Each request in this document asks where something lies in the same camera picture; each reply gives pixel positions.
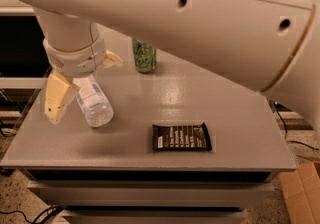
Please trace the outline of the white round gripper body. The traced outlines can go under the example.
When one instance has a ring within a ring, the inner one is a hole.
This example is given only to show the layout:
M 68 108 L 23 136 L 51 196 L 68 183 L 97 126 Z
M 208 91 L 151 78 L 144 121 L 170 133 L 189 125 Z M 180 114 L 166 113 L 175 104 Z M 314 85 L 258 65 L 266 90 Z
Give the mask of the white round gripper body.
M 81 50 L 65 52 L 43 41 L 52 68 L 66 77 L 87 77 L 101 65 L 106 55 L 105 42 L 99 36 L 91 45 Z

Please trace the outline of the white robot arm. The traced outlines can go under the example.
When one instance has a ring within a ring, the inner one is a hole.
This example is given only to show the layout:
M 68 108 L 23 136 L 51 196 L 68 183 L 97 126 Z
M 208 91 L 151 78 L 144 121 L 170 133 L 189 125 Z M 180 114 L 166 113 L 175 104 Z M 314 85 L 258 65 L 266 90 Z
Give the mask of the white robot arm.
M 33 7 L 52 67 L 103 61 L 106 26 L 299 113 L 319 127 L 319 4 L 311 0 L 20 0 Z

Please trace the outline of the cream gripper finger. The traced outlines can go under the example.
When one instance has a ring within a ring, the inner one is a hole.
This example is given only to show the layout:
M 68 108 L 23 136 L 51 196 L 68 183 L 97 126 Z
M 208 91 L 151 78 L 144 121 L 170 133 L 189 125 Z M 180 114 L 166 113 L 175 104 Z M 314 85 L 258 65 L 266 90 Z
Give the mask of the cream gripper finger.
M 53 124 L 63 118 L 67 107 L 76 98 L 79 87 L 53 70 L 46 83 L 44 113 Z
M 105 52 L 105 56 L 101 64 L 104 69 L 111 67 L 121 67 L 122 65 L 123 59 L 119 55 L 109 50 Z

